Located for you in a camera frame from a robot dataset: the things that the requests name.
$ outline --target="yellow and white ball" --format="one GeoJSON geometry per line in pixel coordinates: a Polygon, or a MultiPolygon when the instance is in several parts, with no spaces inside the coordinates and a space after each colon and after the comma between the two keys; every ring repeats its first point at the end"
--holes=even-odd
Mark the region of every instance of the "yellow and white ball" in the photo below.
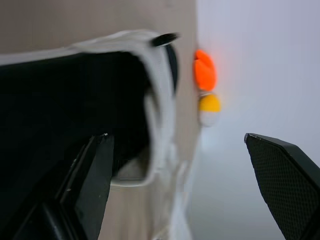
{"type": "Polygon", "coordinates": [[[204,127],[211,127],[218,118],[221,105],[218,97],[210,93],[199,100],[199,121],[204,127]]]}

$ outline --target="orange cap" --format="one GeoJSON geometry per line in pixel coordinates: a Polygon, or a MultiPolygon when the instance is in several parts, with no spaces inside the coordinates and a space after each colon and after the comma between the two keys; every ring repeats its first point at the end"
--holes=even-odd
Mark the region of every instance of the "orange cap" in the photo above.
{"type": "Polygon", "coordinates": [[[217,73],[210,56],[203,50],[195,52],[196,60],[194,61],[195,81],[199,89],[210,92],[217,83],[217,73]]]}

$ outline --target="white bag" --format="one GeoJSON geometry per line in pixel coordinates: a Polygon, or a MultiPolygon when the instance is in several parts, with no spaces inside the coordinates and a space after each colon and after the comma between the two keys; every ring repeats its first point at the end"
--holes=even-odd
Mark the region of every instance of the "white bag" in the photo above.
{"type": "MultiPolygon", "coordinates": [[[[144,99],[150,146],[149,168],[142,180],[116,177],[111,182],[100,240],[191,240],[183,201],[186,167],[178,160],[175,98],[164,47],[153,47],[159,36],[147,30],[121,31],[54,50],[1,54],[0,66],[77,53],[129,52],[139,58],[152,90],[144,99]]],[[[122,170],[134,171],[132,161],[122,170]]]]}

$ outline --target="textured gripper pad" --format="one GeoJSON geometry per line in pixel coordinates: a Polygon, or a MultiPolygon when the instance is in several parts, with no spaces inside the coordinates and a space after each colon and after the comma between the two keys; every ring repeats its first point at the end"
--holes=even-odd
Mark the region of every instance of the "textured gripper pad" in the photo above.
{"type": "Polygon", "coordinates": [[[299,240],[319,205],[317,191],[280,147],[249,136],[261,195],[286,240],[299,240]]]}

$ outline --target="white wall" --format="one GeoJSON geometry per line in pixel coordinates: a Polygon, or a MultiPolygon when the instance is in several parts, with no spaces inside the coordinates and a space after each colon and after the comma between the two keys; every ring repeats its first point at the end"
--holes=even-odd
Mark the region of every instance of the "white wall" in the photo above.
{"type": "Polygon", "coordinates": [[[245,133],[298,145],[320,166],[320,1],[198,0],[199,46],[218,71],[219,120],[202,131],[189,205],[196,240],[283,240],[245,133]]]}

